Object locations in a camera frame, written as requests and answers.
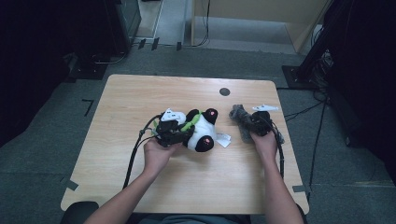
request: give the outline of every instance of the white sticker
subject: white sticker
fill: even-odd
[[[226,133],[218,133],[216,141],[223,147],[227,147],[231,143],[231,136]]]

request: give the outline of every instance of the person's right hand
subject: person's right hand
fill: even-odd
[[[144,172],[151,175],[158,175],[169,162],[172,154],[182,145],[174,144],[169,147],[162,147],[156,139],[151,138],[145,144],[145,168]]]
[[[277,151],[275,134],[273,132],[269,132],[265,136],[258,136],[255,133],[250,133],[250,135],[256,144],[256,150],[259,153],[262,162],[275,161]]]

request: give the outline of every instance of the black tape mark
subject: black tape mark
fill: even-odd
[[[138,49],[142,49],[143,47],[145,47],[146,44],[146,38],[142,39],[139,43],[139,48]]]
[[[78,184],[76,184],[75,182],[69,180],[69,182],[67,182],[67,187],[73,191],[75,191],[78,188]]]
[[[304,187],[304,185],[293,186],[293,191],[295,193],[304,192],[305,191],[305,187]]]
[[[59,180],[59,182],[63,185],[66,185],[67,178],[65,176],[62,176],[62,178]]]
[[[94,100],[86,100],[86,99],[82,99],[83,102],[90,102],[90,105],[88,106],[87,112],[85,112],[84,117],[87,117],[88,113],[90,113],[91,107],[93,105]]]
[[[154,39],[154,43],[152,43],[151,50],[155,50],[158,47],[158,42],[160,41],[160,38],[157,37]]]

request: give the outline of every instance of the person's left hand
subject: person's left hand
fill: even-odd
[[[145,149],[145,168],[144,173],[158,175],[169,162],[172,154],[182,146],[181,143],[169,147],[162,147],[155,138],[151,138],[144,145]]]

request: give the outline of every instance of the panda plush toy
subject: panda plush toy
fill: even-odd
[[[189,140],[183,142],[183,145],[197,152],[206,152],[212,149],[216,140],[215,123],[218,114],[218,111],[213,108],[209,108],[205,112],[198,109],[190,111],[181,131],[193,128],[194,133]]]

